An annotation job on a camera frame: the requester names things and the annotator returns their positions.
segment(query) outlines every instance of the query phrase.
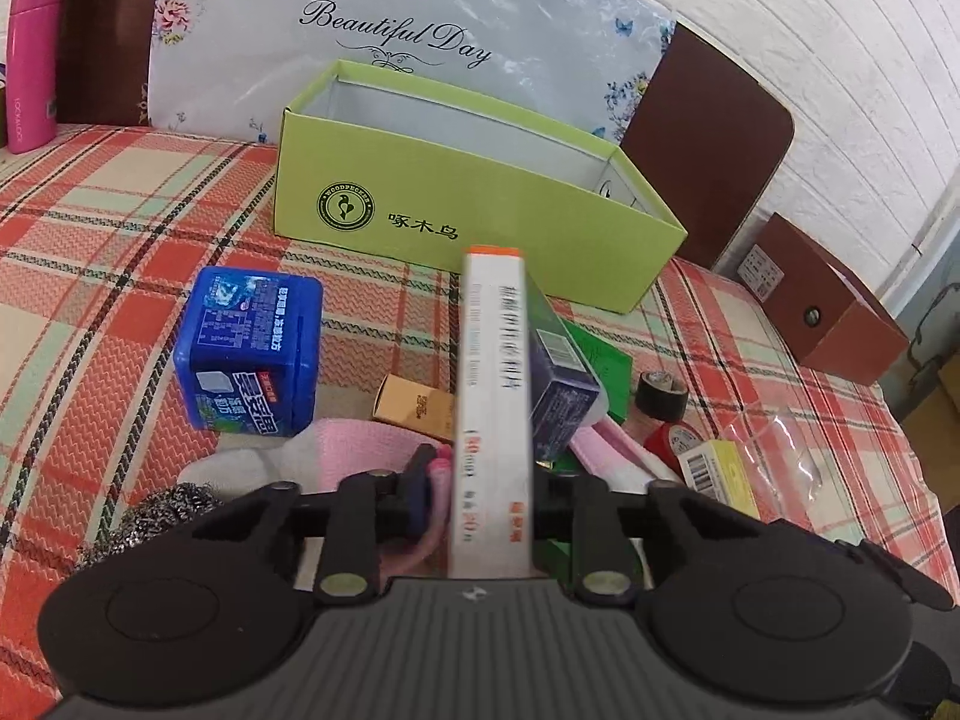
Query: pink flower print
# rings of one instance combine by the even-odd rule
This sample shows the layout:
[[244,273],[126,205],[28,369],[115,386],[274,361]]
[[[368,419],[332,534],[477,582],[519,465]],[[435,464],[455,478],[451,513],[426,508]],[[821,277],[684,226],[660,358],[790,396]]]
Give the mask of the pink flower print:
[[178,43],[190,29],[190,5],[186,0],[157,0],[154,33],[165,43]]

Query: green cardboard box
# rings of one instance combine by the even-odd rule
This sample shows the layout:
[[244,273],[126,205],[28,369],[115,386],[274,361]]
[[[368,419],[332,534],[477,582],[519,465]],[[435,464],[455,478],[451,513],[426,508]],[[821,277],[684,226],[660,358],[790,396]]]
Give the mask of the green cardboard box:
[[618,312],[686,237],[613,143],[346,60],[283,112],[274,228],[455,272],[471,245],[516,247],[544,293]]

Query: dark blue box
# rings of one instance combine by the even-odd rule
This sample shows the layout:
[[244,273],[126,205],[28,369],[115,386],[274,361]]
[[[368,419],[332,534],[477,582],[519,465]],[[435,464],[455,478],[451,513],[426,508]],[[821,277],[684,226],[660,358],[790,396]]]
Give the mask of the dark blue box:
[[317,279],[202,269],[174,348],[193,426],[292,436],[309,425],[322,312]]
[[600,385],[550,301],[529,276],[527,337],[534,461],[553,461],[587,416]]

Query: blue toilet cleaner box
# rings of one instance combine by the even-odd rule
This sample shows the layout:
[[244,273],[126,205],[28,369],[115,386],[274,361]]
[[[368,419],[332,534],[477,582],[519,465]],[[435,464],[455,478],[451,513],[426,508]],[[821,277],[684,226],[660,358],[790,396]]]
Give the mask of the blue toilet cleaner box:
[[174,348],[193,426],[292,436],[309,425],[322,308],[323,287],[308,276],[202,269]]

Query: pink thermos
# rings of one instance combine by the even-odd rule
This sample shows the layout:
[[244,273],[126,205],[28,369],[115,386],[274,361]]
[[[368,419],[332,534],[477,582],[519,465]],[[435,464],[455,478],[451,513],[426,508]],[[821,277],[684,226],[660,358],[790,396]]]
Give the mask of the pink thermos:
[[7,24],[8,148],[22,154],[56,135],[56,35],[61,0],[11,0]]

